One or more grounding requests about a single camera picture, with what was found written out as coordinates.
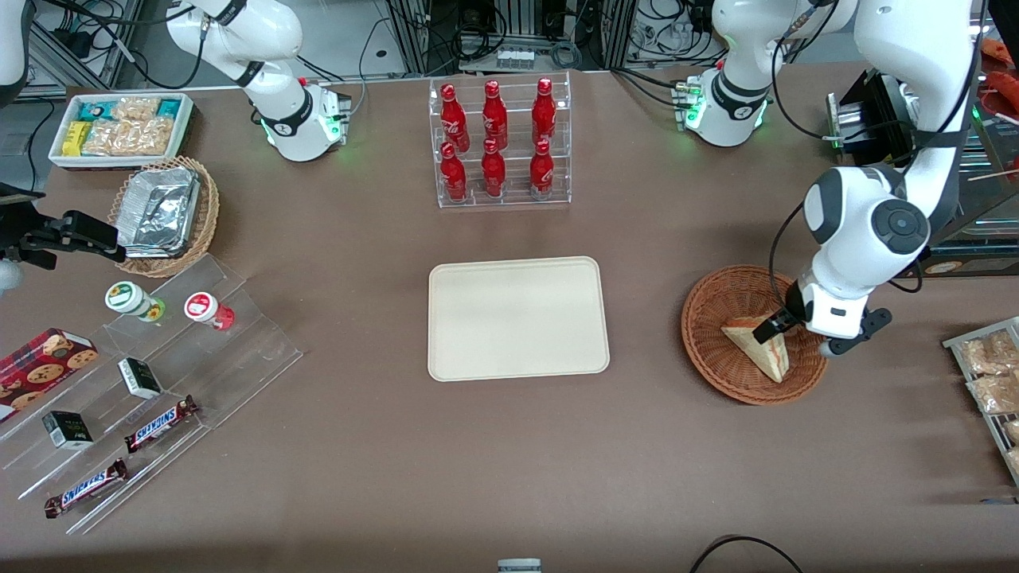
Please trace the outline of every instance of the round wicker basket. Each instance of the round wicker basket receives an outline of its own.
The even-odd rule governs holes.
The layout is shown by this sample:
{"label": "round wicker basket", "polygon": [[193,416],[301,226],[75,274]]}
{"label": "round wicker basket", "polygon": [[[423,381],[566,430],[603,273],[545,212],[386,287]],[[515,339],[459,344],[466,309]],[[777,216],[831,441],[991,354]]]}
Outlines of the round wicker basket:
{"label": "round wicker basket", "polygon": [[[212,180],[209,171],[201,163],[189,157],[174,157],[146,165],[142,169],[156,170],[171,167],[187,167],[202,177],[202,188],[199,191],[198,205],[195,207],[195,222],[192,225],[187,250],[175,259],[127,259],[122,263],[117,263],[117,267],[121,270],[150,278],[173,276],[197,261],[209,250],[209,245],[212,244],[212,236],[216,232],[216,217],[219,215],[219,191],[216,189],[216,181]],[[123,201],[126,189],[127,180],[120,186],[120,192],[113,200],[113,208],[110,209],[110,214],[106,217],[110,224],[113,224],[117,219],[117,214],[120,212],[120,202]]]}
{"label": "round wicker basket", "polygon": [[[793,280],[776,274],[775,282],[785,292]],[[759,406],[793,402],[817,385],[827,367],[817,351],[820,335],[802,326],[785,333],[790,367],[782,383],[775,383],[721,331],[727,320],[769,315],[776,309],[766,268],[718,269],[687,296],[680,326],[683,346],[701,375],[726,396]]]}

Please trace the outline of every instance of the yellow snack box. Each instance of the yellow snack box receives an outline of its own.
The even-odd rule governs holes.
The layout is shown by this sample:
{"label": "yellow snack box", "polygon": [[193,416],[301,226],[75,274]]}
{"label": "yellow snack box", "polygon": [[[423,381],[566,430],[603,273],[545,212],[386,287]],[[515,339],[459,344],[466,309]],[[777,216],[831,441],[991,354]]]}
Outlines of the yellow snack box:
{"label": "yellow snack box", "polygon": [[89,137],[91,128],[92,123],[89,121],[71,121],[67,125],[67,135],[64,136],[64,143],[60,147],[60,154],[73,157],[82,155],[82,144]]}

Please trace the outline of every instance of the aluminum foil container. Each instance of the aluminum foil container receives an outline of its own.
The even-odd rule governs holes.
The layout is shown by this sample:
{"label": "aluminum foil container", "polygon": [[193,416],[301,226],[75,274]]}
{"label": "aluminum foil container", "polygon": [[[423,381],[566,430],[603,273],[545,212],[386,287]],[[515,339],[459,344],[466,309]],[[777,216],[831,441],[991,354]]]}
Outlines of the aluminum foil container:
{"label": "aluminum foil container", "polygon": [[114,226],[129,258],[175,258],[187,250],[201,177],[186,167],[131,176]]}

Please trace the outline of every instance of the white plastic tray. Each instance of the white plastic tray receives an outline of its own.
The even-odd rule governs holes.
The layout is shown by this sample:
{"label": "white plastic tray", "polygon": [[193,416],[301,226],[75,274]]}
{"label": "white plastic tray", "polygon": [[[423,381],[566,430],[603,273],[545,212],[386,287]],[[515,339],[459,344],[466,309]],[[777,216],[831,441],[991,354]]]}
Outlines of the white plastic tray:
{"label": "white plastic tray", "polygon": [[[170,142],[166,145],[166,153],[162,155],[130,155],[118,157],[103,156],[65,156],[60,153],[63,146],[64,137],[67,135],[67,126],[71,121],[77,119],[82,106],[87,103],[108,102],[122,97],[137,98],[159,98],[163,100],[180,100],[180,108],[177,109],[177,116],[173,119],[173,131],[170,132]],[[53,145],[50,146],[50,161],[58,167],[65,169],[114,169],[118,167],[139,167],[148,165],[156,161],[171,159],[177,156],[180,144],[183,143],[184,134],[187,131],[187,122],[191,119],[194,104],[186,95],[175,92],[130,92],[124,94],[88,94],[74,96],[67,102],[67,110],[60,119],[60,127],[56,137],[53,138]]]}
{"label": "white plastic tray", "polygon": [[594,374],[608,367],[590,257],[439,265],[428,295],[428,372],[440,382]]}

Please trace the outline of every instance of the red cookie box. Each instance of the red cookie box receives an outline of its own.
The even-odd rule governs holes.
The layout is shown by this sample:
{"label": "red cookie box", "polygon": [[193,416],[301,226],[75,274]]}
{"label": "red cookie box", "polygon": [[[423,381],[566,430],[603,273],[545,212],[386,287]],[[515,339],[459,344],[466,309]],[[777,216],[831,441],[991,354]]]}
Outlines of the red cookie box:
{"label": "red cookie box", "polygon": [[23,410],[99,353],[88,338],[49,328],[0,360],[0,422]]}

